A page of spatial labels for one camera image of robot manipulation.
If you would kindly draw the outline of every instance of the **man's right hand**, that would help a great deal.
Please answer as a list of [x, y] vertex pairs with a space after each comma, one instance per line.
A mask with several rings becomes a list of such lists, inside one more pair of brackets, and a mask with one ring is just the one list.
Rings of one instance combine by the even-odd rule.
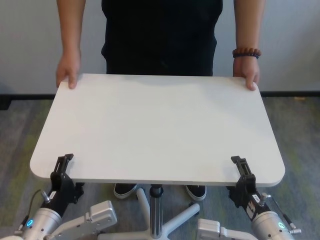
[[77, 85], [78, 73], [81, 65], [81, 51], [70, 50], [62, 54], [58, 67], [56, 69], [56, 87], [68, 78], [69, 88], [74, 89]]

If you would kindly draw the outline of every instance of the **table pedestal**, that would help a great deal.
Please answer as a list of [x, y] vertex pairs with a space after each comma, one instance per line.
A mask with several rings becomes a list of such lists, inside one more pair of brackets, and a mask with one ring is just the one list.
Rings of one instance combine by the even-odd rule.
[[169, 240], [168, 235], [180, 227], [184, 222], [199, 212], [200, 206], [195, 203], [165, 224], [162, 222], [163, 188], [161, 185], [151, 185], [150, 204], [146, 198], [145, 192], [139, 188], [136, 192], [139, 204], [142, 209], [145, 223], [148, 227], [145, 231], [104, 233], [98, 235], [98, 240]]

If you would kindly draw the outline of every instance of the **black shirt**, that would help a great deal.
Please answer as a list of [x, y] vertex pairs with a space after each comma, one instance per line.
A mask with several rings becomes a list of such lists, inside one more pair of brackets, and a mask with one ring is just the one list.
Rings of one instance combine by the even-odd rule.
[[212, 75], [222, 0], [102, 0], [107, 72]]

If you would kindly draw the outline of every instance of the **wooden bead bracelet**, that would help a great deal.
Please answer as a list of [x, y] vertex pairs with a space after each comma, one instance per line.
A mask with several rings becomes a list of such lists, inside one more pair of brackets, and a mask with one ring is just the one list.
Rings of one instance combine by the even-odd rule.
[[256, 59], [258, 59], [261, 56], [261, 51], [258, 48], [238, 47], [232, 51], [232, 55], [234, 58], [250, 56], [256, 57]]

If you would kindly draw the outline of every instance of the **cable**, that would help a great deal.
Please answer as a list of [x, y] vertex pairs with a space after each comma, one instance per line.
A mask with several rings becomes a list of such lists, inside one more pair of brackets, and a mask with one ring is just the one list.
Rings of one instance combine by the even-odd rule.
[[285, 221], [290, 225], [290, 227], [294, 230], [296, 229], [296, 225], [291, 221], [291, 219], [287, 216], [287, 214], [285, 214], [282, 209], [280, 208], [278, 202], [275, 200], [275, 198], [271, 195], [272, 200], [274, 201], [275, 205], [277, 206], [277, 208], [279, 209], [280, 213], [282, 214], [282, 216], [284, 217]]
[[32, 204], [34, 202], [34, 199], [35, 199], [35, 196], [37, 193], [39, 193], [41, 191], [41, 189], [38, 189], [37, 191], [34, 192], [34, 194], [32, 195], [31, 197], [31, 200], [30, 200], [30, 204], [29, 204], [29, 209], [28, 209], [28, 213], [27, 215], [24, 217], [24, 219], [22, 220], [19, 228], [18, 228], [18, 231], [21, 231], [21, 229], [26, 225], [28, 219], [29, 219], [29, 216], [30, 216], [30, 213], [31, 213], [31, 208], [32, 208]]
[[282, 211], [281, 207], [279, 206], [278, 202], [275, 200], [275, 198], [271, 195], [272, 200], [274, 201], [275, 205], [279, 209], [280, 213], [284, 215], [284, 212]]
[[32, 204], [33, 204], [33, 202], [34, 202], [35, 196], [36, 196], [36, 194], [39, 193], [40, 191], [41, 191], [41, 189], [38, 189], [38, 190], [35, 191], [34, 194], [32, 195], [32, 198], [31, 198], [31, 200], [30, 200], [29, 210], [28, 210], [28, 213], [27, 213], [28, 216], [29, 216], [30, 213], [31, 213], [31, 208], [32, 208]]

